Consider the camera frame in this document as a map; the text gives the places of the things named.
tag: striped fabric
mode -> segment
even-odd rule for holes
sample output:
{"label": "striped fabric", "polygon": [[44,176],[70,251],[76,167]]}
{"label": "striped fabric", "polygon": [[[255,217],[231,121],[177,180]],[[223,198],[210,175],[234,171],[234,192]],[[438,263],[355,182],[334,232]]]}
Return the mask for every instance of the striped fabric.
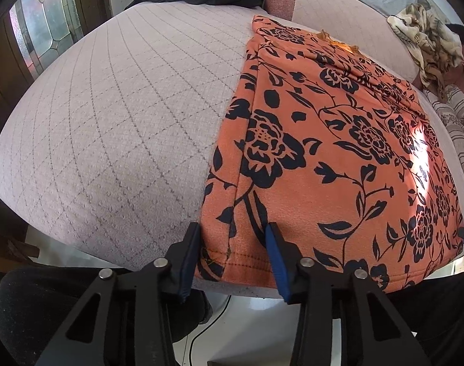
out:
{"label": "striped fabric", "polygon": [[447,104],[439,102],[438,97],[427,90],[424,94],[444,123],[464,172],[464,94],[456,85],[448,85],[446,92]]}

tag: blue gripper pad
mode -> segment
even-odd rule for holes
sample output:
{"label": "blue gripper pad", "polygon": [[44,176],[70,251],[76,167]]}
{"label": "blue gripper pad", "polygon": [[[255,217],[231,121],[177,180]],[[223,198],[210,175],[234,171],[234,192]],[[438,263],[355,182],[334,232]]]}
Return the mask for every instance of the blue gripper pad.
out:
{"label": "blue gripper pad", "polygon": [[268,251],[269,261],[273,268],[274,280],[278,292],[285,302],[288,302],[291,297],[290,284],[288,282],[288,274],[283,257],[279,250],[276,239],[274,238],[273,230],[269,225],[265,229],[266,234],[266,250]]}

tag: pink cushion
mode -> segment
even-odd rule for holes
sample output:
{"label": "pink cushion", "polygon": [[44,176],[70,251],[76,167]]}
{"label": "pink cushion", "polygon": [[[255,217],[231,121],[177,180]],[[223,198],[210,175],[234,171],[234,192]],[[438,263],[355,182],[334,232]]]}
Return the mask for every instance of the pink cushion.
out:
{"label": "pink cushion", "polygon": [[271,15],[291,20],[332,38],[357,45],[362,52],[412,82],[418,67],[385,17],[359,0],[296,0],[291,19],[289,0],[266,0]]}

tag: stained glass window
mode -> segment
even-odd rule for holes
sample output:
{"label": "stained glass window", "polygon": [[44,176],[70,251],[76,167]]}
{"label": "stained glass window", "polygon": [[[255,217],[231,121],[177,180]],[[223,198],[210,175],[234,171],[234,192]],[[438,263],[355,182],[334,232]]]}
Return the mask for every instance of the stained glass window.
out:
{"label": "stained glass window", "polygon": [[34,79],[83,37],[74,0],[17,0],[10,19]]}

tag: beige scarf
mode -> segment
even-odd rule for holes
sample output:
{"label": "beige scarf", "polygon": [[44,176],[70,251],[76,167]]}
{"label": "beige scarf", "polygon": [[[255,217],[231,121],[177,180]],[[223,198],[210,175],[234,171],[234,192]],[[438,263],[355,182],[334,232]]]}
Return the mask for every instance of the beige scarf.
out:
{"label": "beige scarf", "polygon": [[446,103],[443,73],[464,60],[459,36],[421,4],[409,4],[386,20],[420,67],[423,86]]}

